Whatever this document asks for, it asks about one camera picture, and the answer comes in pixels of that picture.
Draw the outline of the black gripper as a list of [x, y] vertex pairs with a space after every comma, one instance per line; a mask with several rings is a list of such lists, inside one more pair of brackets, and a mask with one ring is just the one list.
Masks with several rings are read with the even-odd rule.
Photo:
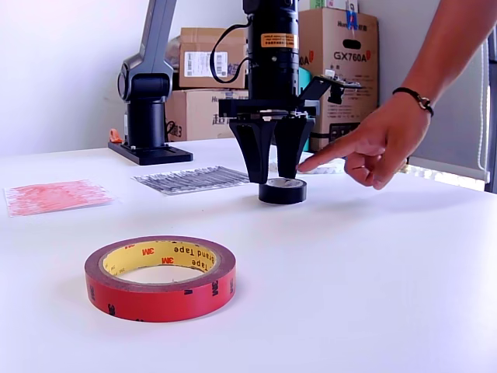
[[296, 75], [289, 78], [248, 80], [246, 99], [218, 101], [218, 116], [229, 119], [245, 160], [251, 183], [266, 183], [269, 150], [275, 128], [280, 177], [294, 178], [301, 153], [319, 113], [319, 83], [301, 89]]

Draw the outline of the person's right hand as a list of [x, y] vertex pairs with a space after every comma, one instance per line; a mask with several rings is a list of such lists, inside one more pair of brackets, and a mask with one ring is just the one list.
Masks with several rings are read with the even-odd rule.
[[348, 176], [365, 187], [381, 190], [418, 147], [432, 116], [432, 103], [428, 98], [401, 87], [354, 131], [329, 143], [297, 169], [309, 172], [344, 158]]

